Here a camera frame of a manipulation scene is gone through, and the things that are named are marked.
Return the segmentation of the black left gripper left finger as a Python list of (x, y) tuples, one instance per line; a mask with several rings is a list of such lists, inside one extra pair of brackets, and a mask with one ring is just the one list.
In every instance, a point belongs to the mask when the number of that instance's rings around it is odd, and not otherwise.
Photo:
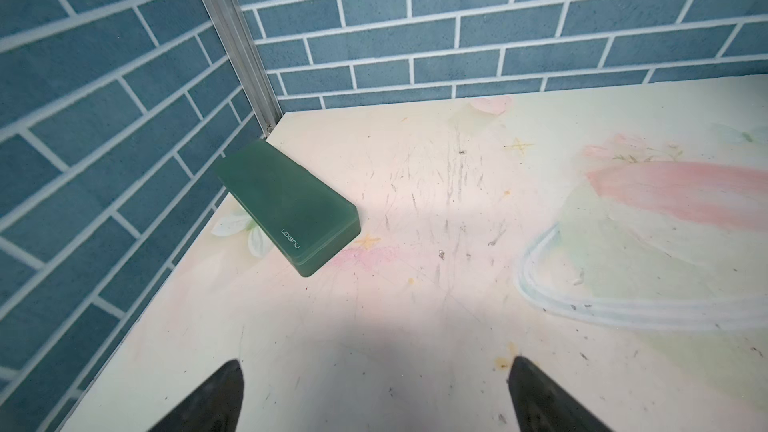
[(237, 359), (225, 362), (150, 432), (235, 431), (244, 397), (244, 378)]

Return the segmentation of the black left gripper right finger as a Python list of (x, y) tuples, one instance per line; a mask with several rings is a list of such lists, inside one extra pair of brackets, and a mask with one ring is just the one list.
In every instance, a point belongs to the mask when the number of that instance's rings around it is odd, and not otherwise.
[(523, 432), (611, 431), (524, 356), (514, 358), (507, 383), (517, 423)]

